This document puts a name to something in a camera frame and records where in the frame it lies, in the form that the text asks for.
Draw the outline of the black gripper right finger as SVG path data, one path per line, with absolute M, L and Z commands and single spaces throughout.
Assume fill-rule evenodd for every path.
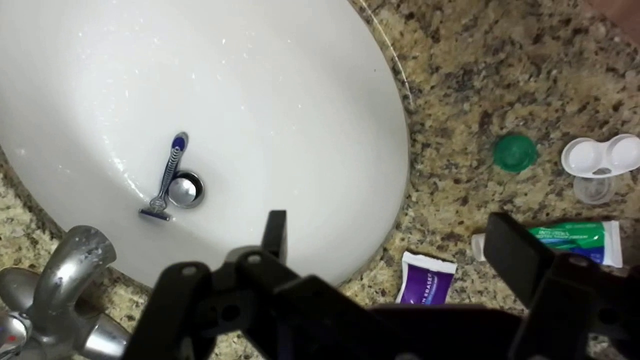
M 510 360 L 588 360 L 590 336 L 640 360 L 640 276 L 604 270 L 586 256 L 542 244 L 505 213 L 486 225 L 484 258 L 527 308 Z

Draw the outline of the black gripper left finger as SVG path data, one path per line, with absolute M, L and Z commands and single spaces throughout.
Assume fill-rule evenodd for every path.
M 240 332 L 264 360 L 371 360 L 371 315 L 317 276 L 285 265 L 287 215 L 272 210 L 262 242 L 231 250 L 217 270 L 167 266 L 121 360 L 207 360 Z

